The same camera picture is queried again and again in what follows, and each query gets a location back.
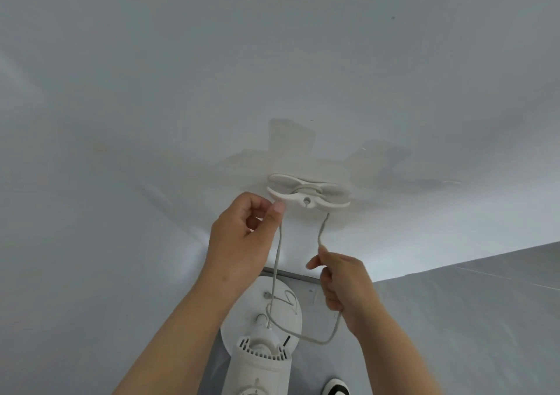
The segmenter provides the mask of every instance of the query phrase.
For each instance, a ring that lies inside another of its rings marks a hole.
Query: hand
[[[359,259],[329,252],[325,246],[319,246],[318,255],[306,267],[313,270],[321,265],[326,266],[320,276],[326,306],[341,311],[348,329],[356,335],[359,324],[374,308],[382,307],[366,267]]]
[[[229,308],[233,306],[263,270],[284,208],[282,202],[273,205],[256,194],[238,196],[212,225],[197,285],[217,291]]]

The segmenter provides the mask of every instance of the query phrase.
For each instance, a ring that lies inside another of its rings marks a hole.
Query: shoe
[[[342,380],[331,379],[326,382],[321,395],[350,395],[350,391]]]

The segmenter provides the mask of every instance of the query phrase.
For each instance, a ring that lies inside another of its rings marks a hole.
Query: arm
[[[320,265],[326,266],[320,278],[326,304],[342,311],[348,329],[360,342],[373,393],[441,395],[414,344],[377,297],[362,262],[322,246],[307,268]]]
[[[283,211],[282,203],[272,205],[244,193],[220,215],[212,226],[197,282],[116,387],[115,395],[198,391],[216,333],[262,271]]]

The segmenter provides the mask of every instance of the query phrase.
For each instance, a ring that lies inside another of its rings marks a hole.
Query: left hand
[[[197,285],[233,306],[263,270],[284,208],[256,194],[239,195],[212,225]]]

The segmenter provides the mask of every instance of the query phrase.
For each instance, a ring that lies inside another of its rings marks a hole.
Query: pull cord
[[[318,231],[319,235],[317,236],[317,243],[318,243],[319,246],[322,245],[321,235],[323,234],[323,230],[325,229],[325,224],[326,224],[326,221],[329,219],[329,216],[330,216],[330,213],[327,213],[325,219],[323,220],[323,223],[321,224],[321,228]],[[278,248],[276,249],[276,259],[274,260],[274,274],[273,274],[273,277],[272,277],[272,298],[270,300],[270,303],[265,308],[265,311],[266,311],[267,317],[268,317],[267,327],[270,328],[271,323],[272,323],[277,328],[279,328],[280,330],[286,332],[289,335],[298,337],[302,341],[316,343],[317,345],[326,345],[327,343],[332,341],[334,335],[336,335],[336,333],[337,333],[338,325],[340,324],[340,316],[341,316],[340,312],[337,315],[337,322],[335,323],[334,328],[332,329],[332,333],[330,334],[330,337],[326,341],[320,341],[320,340],[317,340],[317,339],[309,337],[309,336],[300,335],[299,333],[292,332],[291,330],[285,329],[282,326],[280,326],[272,318],[272,315],[271,315],[272,314],[272,302],[274,302],[274,290],[276,288],[276,274],[278,272],[278,260],[280,258],[280,247],[282,246],[282,224],[280,224],[279,231],[280,231],[280,238],[278,240]]]

